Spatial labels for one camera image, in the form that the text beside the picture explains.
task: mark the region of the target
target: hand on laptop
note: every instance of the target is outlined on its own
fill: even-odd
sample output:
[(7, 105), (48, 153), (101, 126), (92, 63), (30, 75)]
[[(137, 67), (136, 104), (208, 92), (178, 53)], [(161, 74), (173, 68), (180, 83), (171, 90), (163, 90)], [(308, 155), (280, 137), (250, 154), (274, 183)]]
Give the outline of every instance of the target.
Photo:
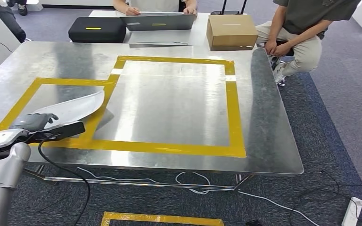
[(185, 8), (184, 9), (184, 14), (192, 14), (192, 15), (196, 15), (196, 13), (197, 13), (197, 11), (196, 11), (196, 9), (194, 9), (194, 8)]
[(140, 10), (138, 8), (135, 8), (135, 7), (128, 7), (127, 8), (127, 11), (125, 12), (125, 14), (127, 16), (138, 16), (140, 15)]

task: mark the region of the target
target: metal table surface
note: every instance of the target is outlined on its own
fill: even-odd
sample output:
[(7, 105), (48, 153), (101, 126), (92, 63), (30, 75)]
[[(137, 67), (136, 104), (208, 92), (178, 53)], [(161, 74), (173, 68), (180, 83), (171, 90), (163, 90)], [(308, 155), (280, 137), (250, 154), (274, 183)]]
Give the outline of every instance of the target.
[[(119, 55), (235, 62), (246, 158), (44, 148), (64, 165), (296, 175), (303, 166), (267, 56), (204, 47), (130, 48), (127, 44), (26, 42), (0, 66), (0, 121), (36, 77), (106, 80)], [(223, 65), (127, 62), (94, 138), (228, 145)], [(22, 114), (102, 87), (42, 85)], [(35, 147), (29, 162), (45, 163)]]

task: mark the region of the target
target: person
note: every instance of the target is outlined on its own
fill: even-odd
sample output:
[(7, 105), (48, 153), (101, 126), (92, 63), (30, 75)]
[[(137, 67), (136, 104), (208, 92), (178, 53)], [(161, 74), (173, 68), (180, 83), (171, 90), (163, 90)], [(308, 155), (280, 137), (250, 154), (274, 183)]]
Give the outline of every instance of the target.
[(113, 0), (113, 6), (128, 16), (137, 16), (140, 11), (152, 12), (178, 12), (180, 4), (185, 3), (182, 10), (185, 14), (196, 14), (197, 0), (130, 0), (129, 5), (125, 0)]
[(17, 3), (17, 9), (20, 15), (26, 16), (28, 14), (27, 10), (27, 0), (9, 0), (8, 6), (13, 7)]
[(19, 40), (20, 43), (23, 43), (25, 41), (25, 31), (17, 23), (12, 9), (8, 7), (4, 0), (0, 0), (0, 19), (14, 34), (14, 36)]
[[(295, 59), (280, 63), (274, 70), (275, 82), (297, 72), (315, 69), (320, 61), (321, 40), (334, 21), (349, 20), (360, 0), (273, 0), (278, 8), (271, 22), (256, 27), (257, 43), (265, 43), (267, 54), (284, 56), (291, 48)], [(285, 44), (277, 46), (276, 41)]]

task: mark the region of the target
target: yellow tape frame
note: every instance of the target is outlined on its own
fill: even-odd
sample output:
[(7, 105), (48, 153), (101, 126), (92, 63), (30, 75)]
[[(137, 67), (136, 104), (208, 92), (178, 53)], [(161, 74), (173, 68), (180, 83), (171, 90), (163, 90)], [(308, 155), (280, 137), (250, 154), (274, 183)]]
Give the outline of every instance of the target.
[(224, 71), (226, 76), (226, 98), (230, 146), (182, 145), (113, 140), (94, 140), (93, 135), (100, 120), (103, 117), (103, 113), (106, 109), (110, 97), (112, 96), (117, 81), (120, 78), (119, 74), (110, 74), (108, 80), (36, 78), (30, 85), (30, 87), (16, 102), (13, 108), (9, 111), (6, 117), (1, 121), (0, 131), (9, 128), (11, 123), (21, 113), (21, 111), (24, 109), (24, 107), (27, 105), (27, 103), (34, 96), (35, 92), (42, 84), (103, 86), (103, 90), (105, 92), (103, 104), (96, 112), (88, 116), (88, 119), (85, 123), (86, 131), (82, 133), (79, 138), (68, 138), (61, 141), (49, 142), (45, 143), (45, 146), (165, 154), (210, 155), (239, 158), (246, 157), (245, 144), (241, 126), (241, 117), (239, 114), (239, 101), (237, 84), (235, 79), (235, 67), (233, 61), (150, 56), (118, 56), (117, 61), (114, 65), (114, 69), (123, 69), (126, 61), (224, 65)]
[(220, 219), (209, 218), (190, 218), (168, 215), (150, 215), (150, 214), (135, 214), (135, 213), (115, 213), (104, 212), (100, 226), (109, 226), (111, 220), (130, 220), (142, 222), (161, 222), (185, 225), (202, 225), (202, 226), (224, 226)]

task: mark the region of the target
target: cardboard box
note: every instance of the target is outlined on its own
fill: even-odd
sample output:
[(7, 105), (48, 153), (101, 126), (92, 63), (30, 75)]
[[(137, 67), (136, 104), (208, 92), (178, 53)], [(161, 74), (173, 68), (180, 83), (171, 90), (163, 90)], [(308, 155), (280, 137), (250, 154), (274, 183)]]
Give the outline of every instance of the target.
[(212, 51), (251, 50), (258, 32), (249, 15), (210, 15), (206, 35)]

